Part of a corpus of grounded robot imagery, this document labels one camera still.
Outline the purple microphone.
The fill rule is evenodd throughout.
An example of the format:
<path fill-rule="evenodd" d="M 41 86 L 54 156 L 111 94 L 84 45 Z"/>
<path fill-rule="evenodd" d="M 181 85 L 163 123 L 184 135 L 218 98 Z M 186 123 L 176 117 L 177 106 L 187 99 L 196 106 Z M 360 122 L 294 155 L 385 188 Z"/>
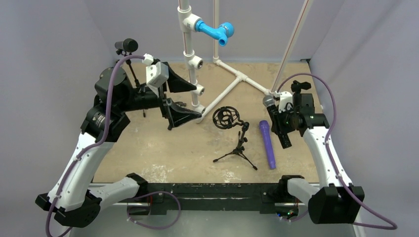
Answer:
<path fill-rule="evenodd" d="M 276 160 L 270 135 L 270 125 L 268 121 L 261 120 L 259 122 L 259 130 L 263 139 L 268 166 L 270 169 L 276 169 Z"/>

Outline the black speckled condenser microphone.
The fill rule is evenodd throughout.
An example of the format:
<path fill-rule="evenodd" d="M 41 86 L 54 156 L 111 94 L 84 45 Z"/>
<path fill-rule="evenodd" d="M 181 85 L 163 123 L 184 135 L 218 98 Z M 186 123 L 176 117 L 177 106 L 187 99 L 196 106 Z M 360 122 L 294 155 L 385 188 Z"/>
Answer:
<path fill-rule="evenodd" d="M 271 95 L 266 95 L 262 99 L 262 103 L 266 107 L 272 121 L 271 131 L 278 136 L 282 148 L 286 149 L 291 147 L 291 141 L 289 140 L 287 133 L 284 131 L 284 128 L 281 126 L 280 113 L 278 107 L 275 104 L 274 97 Z"/>

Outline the black round-base microphone stand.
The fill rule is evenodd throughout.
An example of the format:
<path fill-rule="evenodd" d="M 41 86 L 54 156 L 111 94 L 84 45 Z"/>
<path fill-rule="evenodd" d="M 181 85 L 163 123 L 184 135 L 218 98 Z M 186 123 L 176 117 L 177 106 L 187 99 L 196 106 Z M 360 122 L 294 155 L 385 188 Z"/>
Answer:
<path fill-rule="evenodd" d="M 291 84 L 291 91 L 293 92 L 293 100 L 298 97 L 302 90 L 311 89 L 311 83 L 309 82 L 298 82 L 294 80 Z"/>

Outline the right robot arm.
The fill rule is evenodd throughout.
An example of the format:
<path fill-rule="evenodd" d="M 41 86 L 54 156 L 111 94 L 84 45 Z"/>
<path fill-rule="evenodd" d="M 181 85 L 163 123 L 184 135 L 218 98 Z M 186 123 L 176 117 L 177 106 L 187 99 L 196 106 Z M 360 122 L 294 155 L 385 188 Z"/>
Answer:
<path fill-rule="evenodd" d="M 289 201 L 295 197 L 303 202 L 314 224 L 355 224 L 365 193 L 345 172 L 332 142 L 333 125 L 324 114 L 315 112 L 312 94 L 279 92 L 272 99 L 265 98 L 264 105 L 282 148 L 291 147 L 289 133 L 300 133 L 319 178 L 319 186 L 314 187 L 302 176 L 283 176 L 277 188 L 279 198 Z"/>

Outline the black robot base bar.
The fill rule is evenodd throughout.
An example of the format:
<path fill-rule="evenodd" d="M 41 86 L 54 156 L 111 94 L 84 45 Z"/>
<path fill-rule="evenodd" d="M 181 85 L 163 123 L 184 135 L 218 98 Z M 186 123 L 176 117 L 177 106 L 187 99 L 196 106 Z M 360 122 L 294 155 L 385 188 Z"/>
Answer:
<path fill-rule="evenodd" d="M 122 201 L 144 203 L 152 215 L 181 209 L 255 211 L 285 220 L 304 216 L 304 204 L 281 187 L 281 183 L 147 183 L 134 197 Z"/>

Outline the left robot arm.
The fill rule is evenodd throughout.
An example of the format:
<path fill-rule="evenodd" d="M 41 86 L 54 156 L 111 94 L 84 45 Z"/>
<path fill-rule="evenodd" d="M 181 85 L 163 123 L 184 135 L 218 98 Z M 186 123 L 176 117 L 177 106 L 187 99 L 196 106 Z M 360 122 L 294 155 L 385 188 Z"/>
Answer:
<path fill-rule="evenodd" d="M 181 107 L 166 92 L 188 92 L 196 86 L 176 74 L 167 62 L 155 60 L 146 68 L 146 82 L 133 86 L 120 66 L 105 69 L 95 83 L 93 107 L 81 125 L 75 151 L 56 186 L 40 194 L 36 204 L 65 227 L 84 228 L 106 207 L 125 199 L 146 199 L 147 181 L 131 173 L 122 180 L 100 187 L 89 185 L 103 158 L 129 125 L 127 112 L 158 108 L 179 127 L 200 118 L 199 112 Z"/>

